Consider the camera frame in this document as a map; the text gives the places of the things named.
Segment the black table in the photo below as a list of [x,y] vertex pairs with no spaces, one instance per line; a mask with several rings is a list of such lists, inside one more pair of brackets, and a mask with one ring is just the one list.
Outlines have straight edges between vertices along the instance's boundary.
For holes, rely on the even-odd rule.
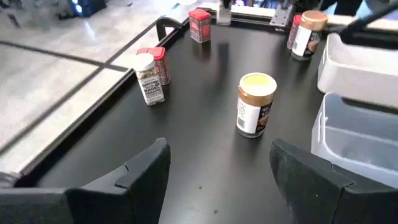
[[[278,137],[310,150],[323,97],[316,83],[325,43],[311,62],[298,62],[286,48],[286,31],[262,23],[212,25],[206,56],[206,45],[190,38],[185,21],[160,43],[168,48],[172,79],[164,88],[166,101],[146,106],[132,76],[73,140],[60,145],[62,157],[45,161],[31,181],[79,187],[165,137],[172,164],[160,223],[292,223],[272,176],[269,148]],[[238,82],[249,72],[267,73],[278,85],[265,133],[257,139],[235,128]]]

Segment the jar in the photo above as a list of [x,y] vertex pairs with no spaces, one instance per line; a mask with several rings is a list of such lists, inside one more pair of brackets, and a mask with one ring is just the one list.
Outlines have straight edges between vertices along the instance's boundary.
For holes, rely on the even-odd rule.
[[160,78],[160,84],[167,85],[170,82],[170,75],[167,71],[167,64],[164,47],[153,47],[153,48],[141,48],[137,51],[137,54],[150,53],[155,58],[156,72]]
[[164,101],[162,85],[155,69],[155,58],[148,53],[137,54],[132,61],[142,95],[148,106]]
[[301,22],[301,15],[295,15],[293,17],[292,28],[290,28],[289,38],[287,39],[287,48],[292,50],[294,40],[296,38],[297,30],[299,29],[299,25]]
[[328,16],[318,10],[305,11],[294,40],[292,56],[297,60],[310,60],[321,40]]
[[264,133],[276,87],[276,81],[264,73],[248,73],[241,78],[236,118],[240,134],[256,138]]
[[203,9],[190,11],[189,25],[192,39],[198,43],[210,40],[210,13]]

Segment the peanut butter jar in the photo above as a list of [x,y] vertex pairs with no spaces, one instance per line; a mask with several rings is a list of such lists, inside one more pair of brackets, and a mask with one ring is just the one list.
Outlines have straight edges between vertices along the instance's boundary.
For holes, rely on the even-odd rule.
[[264,133],[276,91],[276,81],[264,73],[248,73],[239,81],[236,127],[247,138]]
[[294,40],[292,56],[297,60],[310,60],[322,37],[328,16],[318,10],[308,10],[301,16]]

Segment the red spice container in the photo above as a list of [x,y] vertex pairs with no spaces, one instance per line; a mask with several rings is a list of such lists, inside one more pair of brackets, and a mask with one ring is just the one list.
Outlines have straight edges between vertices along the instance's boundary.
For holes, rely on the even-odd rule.
[[167,85],[170,82],[169,73],[167,73],[167,66],[165,61],[166,50],[164,47],[142,48],[137,51],[137,54],[150,53],[155,58],[156,72],[160,78],[161,85]]
[[296,38],[297,30],[299,29],[299,25],[301,22],[301,15],[295,15],[293,17],[292,28],[290,28],[289,38],[287,39],[287,48],[292,50],[294,40]]
[[210,13],[195,9],[189,12],[191,38],[199,43],[210,40]]

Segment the clear plastic bin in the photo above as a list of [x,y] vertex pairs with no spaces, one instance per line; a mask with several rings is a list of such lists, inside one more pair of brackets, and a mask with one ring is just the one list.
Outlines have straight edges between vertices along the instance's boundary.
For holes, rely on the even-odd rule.
[[312,129],[311,152],[398,188],[398,115],[327,93]]

